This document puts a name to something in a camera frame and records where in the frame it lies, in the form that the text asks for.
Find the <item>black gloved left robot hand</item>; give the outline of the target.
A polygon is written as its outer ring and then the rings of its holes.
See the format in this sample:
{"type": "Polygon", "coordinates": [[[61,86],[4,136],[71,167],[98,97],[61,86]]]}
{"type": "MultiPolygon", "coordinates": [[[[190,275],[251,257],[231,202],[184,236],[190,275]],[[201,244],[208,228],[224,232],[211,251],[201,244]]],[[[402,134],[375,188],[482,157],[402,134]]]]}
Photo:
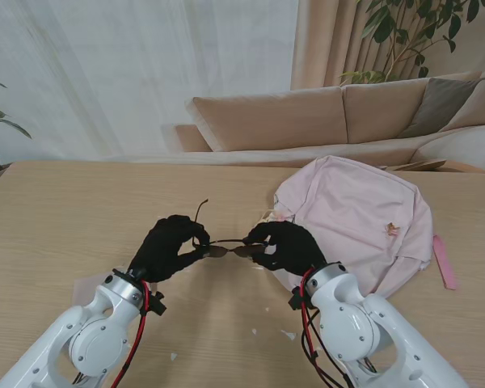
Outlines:
{"type": "Polygon", "coordinates": [[[159,283],[202,259],[210,243],[205,228],[189,216],[171,215],[157,221],[133,257],[128,273],[136,280],[159,283]],[[200,247],[180,254],[182,245],[196,238],[200,247]]]}

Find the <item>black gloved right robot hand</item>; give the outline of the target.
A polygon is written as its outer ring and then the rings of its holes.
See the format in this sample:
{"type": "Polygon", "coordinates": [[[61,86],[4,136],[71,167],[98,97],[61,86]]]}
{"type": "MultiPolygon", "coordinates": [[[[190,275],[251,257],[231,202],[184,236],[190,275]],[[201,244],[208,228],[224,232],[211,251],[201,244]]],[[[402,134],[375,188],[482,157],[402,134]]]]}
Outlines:
{"type": "Polygon", "coordinates": [[[297,276],[304,276],[310,269],[327,264],[311,233],[289,221],[262,222],[243,239],[245,243],[268,241],[276,250],[272,254],[257,252],[252,260],[270,271],[284,269],[297,276]]]}

